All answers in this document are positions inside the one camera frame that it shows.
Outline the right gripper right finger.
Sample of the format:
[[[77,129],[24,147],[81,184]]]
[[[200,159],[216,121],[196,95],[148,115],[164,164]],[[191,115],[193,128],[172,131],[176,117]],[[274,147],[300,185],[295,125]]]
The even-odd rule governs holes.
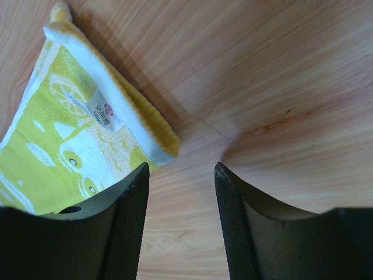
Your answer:
[[[214,169],[231,279],[371,279],[372,209],[313,213]]]

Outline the yellow green patterned towel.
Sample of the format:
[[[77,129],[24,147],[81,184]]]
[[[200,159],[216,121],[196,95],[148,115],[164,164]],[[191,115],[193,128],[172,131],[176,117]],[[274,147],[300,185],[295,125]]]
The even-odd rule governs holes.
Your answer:
[[[172,162],[180,141],[160,112],[56,3],[19,108],[1,141],[1,205],[57,213],[142,163]]]

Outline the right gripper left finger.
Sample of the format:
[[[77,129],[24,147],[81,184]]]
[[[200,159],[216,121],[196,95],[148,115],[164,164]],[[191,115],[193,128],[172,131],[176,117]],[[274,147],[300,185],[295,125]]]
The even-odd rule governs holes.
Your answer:
[[[2,279],[135,279],[149,196],[142,163],[59,213],[1,208]]]

